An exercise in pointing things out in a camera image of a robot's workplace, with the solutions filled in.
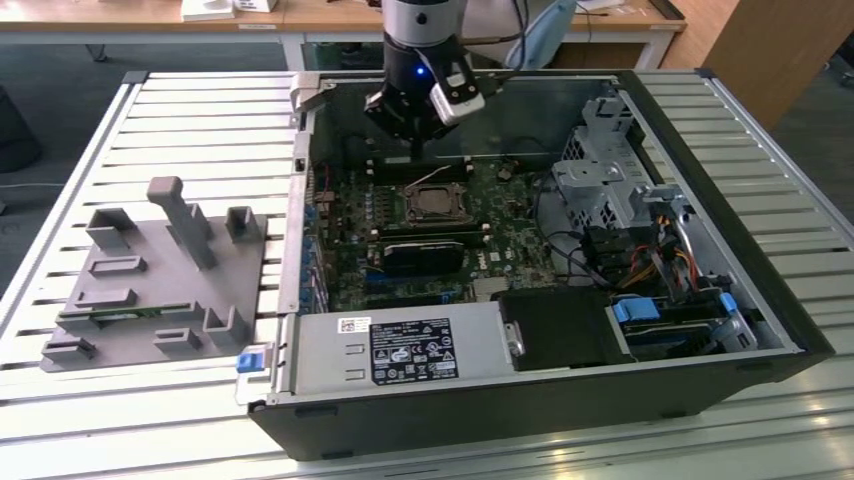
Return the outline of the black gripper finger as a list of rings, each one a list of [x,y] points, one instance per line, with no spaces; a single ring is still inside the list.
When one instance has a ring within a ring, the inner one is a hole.
[[[419,117],[418,126],[418,159],[422,160],[424,158],[426,145],[431,141],[442,139],[456,128],[456,125],[444,124],[432,101],[427,99],[424,101],[423,115]]]
[[[394,139],[408,145],[410,158],[418,160],[416,116],[412,113],[406,95],[395,89],[383,89],[367,95],[364,114]]]

